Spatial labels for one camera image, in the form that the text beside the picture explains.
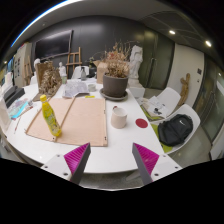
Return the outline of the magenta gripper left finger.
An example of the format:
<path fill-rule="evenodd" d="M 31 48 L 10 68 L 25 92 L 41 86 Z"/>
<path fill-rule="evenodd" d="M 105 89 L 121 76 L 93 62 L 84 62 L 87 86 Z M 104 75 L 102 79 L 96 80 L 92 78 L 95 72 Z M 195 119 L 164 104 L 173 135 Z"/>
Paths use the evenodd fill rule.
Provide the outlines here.
<path fill-rule="evenodd" d="M 64 155 L 64 159 L 72 174 L 70 179 L 72 183 L 80 183 L 90 153 L 90 144 L 86 143 Z"/>

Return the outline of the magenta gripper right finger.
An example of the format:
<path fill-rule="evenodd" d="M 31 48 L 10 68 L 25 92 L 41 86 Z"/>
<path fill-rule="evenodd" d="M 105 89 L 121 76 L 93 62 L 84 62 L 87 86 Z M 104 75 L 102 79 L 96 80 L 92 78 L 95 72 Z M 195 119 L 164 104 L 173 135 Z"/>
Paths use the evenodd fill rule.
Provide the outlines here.
<path fill-rule="evenodd" d="M 137 143 L 134 143 L 132 146 L 132 154 L 134 155 L 143 184 L 151 183 L 151 174 L 159 159 L 159 155 Z"/>

